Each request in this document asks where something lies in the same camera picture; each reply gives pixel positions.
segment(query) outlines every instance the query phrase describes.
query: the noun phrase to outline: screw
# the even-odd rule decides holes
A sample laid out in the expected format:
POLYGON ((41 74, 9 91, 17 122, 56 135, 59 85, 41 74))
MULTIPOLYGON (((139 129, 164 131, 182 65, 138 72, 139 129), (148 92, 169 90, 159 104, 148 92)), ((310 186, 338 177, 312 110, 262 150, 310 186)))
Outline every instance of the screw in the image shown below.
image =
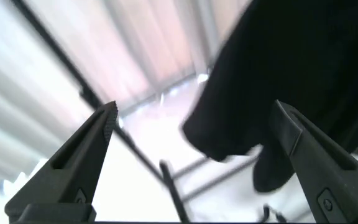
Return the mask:
POLYGON ((333 204, 331 203, 330 200, 325 199, 323 204, 324 204, 324 208, 326 208, 326 210, 331 211, 333 209, 333 204))

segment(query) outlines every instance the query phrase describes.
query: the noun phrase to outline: black cloth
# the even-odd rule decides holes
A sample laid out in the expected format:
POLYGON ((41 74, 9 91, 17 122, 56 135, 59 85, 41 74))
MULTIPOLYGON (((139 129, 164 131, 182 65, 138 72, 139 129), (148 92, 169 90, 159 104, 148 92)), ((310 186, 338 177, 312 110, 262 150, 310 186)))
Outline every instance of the black cloth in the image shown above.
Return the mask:
POLYGON ((269 192, 293 174, 270 133, 274 100, 294 106, 346 151, 358 146, 358 1, 253 0, 183 133, 216 161, 264 145, 254 187, 269 192))

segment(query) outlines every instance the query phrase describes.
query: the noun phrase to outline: white curtain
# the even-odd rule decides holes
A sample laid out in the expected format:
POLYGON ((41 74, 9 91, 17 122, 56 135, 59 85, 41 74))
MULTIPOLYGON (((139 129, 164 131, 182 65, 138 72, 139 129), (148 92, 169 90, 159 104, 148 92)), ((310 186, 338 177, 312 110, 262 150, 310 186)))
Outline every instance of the white curtain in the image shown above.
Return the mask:
MULTIPOLYGON (((120 111, 206 73, 249 0, 26 0, 103 103, 120 111)), ((12 2, 0 0, 0 178, 29 175, 93 112, 12 2)))

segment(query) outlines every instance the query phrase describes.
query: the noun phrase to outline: sheer curtain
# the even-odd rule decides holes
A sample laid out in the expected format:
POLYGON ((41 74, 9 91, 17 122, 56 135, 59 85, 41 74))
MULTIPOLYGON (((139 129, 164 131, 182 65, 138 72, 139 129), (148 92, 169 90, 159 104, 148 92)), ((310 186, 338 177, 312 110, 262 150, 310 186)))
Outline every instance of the sheer curtain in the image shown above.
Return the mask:
MULTIPOLYGON (((249 0, 26 0, 103 103, 126 110, 206 73, 249 0)), ((0 178, 49 158, 93 112, 29 22, 0 0, 0 178)))

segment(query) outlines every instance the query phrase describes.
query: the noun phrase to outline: black garment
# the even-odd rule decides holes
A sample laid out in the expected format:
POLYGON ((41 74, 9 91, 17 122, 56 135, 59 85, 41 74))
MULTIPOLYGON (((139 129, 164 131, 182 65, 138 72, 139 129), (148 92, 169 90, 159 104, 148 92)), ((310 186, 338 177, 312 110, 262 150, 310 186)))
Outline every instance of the black garment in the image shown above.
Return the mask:
POLYGON ((216 161, 263 144, 254 187, 274 190, 293 174, 270 134, 274 100, 294 106, 348 152, 358 146, 358 1, 253 0, 183 132, 216 161))

